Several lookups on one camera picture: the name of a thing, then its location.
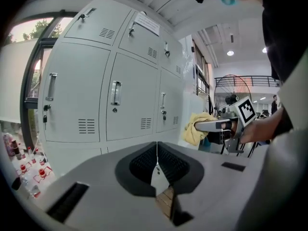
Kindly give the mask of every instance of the cabinet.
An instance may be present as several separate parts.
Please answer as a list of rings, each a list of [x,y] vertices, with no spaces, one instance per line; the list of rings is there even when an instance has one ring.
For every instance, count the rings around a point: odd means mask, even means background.
[[[119,48],[157,64],[159,36],[135,23],[136,14],[127,26]]]
[[[181,79],[169,71],[162,69],[160,77],[157,132],[163,132],[179,126],[182,92]]]
[[[159,45],[159,64],[162,68],[181,77],[183,53],[182,45],[165,30],[161,30],[161,41]]]
[[[104,0],[82,11],[84,20],[78,17],[66,33],[66,38],[87,39],[113,45],[115,38],[131,9],[124,4]]]
[[[45,82],[43,106],[50,105],[44,131],[47,141],[99,142],[99,103],[109,51],[61,43]]]
[[[116,54],[107,100],[108,141],[153,133],[156,80],[157,69]]]

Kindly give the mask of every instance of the locker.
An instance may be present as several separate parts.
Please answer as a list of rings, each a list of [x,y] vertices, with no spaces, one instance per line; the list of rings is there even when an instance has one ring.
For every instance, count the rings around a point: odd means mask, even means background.
[[[82,12],[86,16],[84,20],[76,19],[65,37],[113,45],[130,11],[126,5],[111,0],[105,0],[103,4],[93,4]]]
[[[157,69],[117,53],[107,100],[108,141],[153,133],[156,80]]]
[[[99,103],[109,51],[61,43],[51,59],[45,83],[47,141],[99,142]]]
[[[159,36],[136,24],[134,22],[136,14],[127,26],[119,48],[157,64]]]
[[[157,132],[167,131],[179,126],[183,92],[181,84],[182,82],[179,77],[162,69],[160,78]]]
[[[165,30],[161,30],[159,45],[159,65],[171,73],[181,77],[182,72],[182,45]]]

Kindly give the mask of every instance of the person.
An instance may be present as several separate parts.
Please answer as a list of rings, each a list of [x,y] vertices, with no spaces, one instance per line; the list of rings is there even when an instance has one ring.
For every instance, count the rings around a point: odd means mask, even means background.
[[[300,21],[305,17],[306,0],[256,1],[264,7],[263,35],[272,77],[284,83],[308,46],[307,29],[304,21]],[[233,123],[232,130],[235,130],[236,126]],[[245,128],[241,143],[271,140],[292,128],[290,118],[282,107],[267,119],[251,122]]]
[[[277,111],[277,95],[273,96],[274,101],[271,103],[271,115]]]

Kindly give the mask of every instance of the locker handle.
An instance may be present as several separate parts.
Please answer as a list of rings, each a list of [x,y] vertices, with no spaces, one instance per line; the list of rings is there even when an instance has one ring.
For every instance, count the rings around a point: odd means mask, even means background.
[[[49,88],[48,88],[48,96],[46,97],[47,101],[53,101],[53,95],[54,95],[54,85],[56,83],[56,78],[58,76],[57,73],[50,73],[50,82],[49,82]]]
[[[160,106],[160,108],[164,109],[165,108],[165,95],[166,94],[164,92],[162,92],[161,95],[162,95],[162,105]]]
[[[111,105],[120,105],[122,82],[113,81],[111,88]]]

